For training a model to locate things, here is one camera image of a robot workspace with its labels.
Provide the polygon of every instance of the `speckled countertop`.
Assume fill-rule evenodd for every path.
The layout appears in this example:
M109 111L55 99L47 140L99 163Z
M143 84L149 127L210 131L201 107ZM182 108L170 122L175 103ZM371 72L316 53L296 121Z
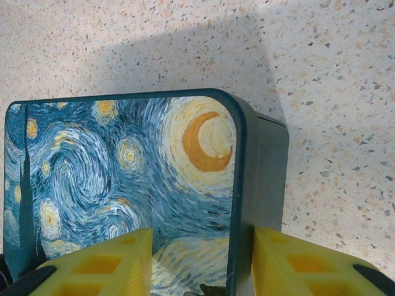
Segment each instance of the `speckled countertop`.
M395 278L393 0L81 2L0 0L2 118L21 99L225 89L288 126L283 232Z

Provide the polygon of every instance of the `crescent moon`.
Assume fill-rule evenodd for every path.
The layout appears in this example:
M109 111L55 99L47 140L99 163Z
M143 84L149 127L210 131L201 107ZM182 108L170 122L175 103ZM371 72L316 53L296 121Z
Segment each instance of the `crescent moon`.
M199 130L207 120L220 116L217 112L207 112L199 115L186 128L183 135L183 147L190 162L203 172L222 171L230 161L233 147L230 147L228 155L223 157L211 157L207 155L199 143Z

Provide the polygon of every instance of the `swirling sky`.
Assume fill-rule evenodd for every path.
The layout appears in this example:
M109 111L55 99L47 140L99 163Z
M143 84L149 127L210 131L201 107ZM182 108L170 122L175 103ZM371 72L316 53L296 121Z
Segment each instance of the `swirling sky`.
M15 247L23 239L24 110L13 105L6 115L4 239ZM35 231L48 258L150 227L154 270L167 270L154 272L153 292L225 285L236 131L220 103L207 97L30 103L27 145ZM208 242L216 247L204 251ZM193 266L194 254L200 256ZM213 257L223 262L217 269Z

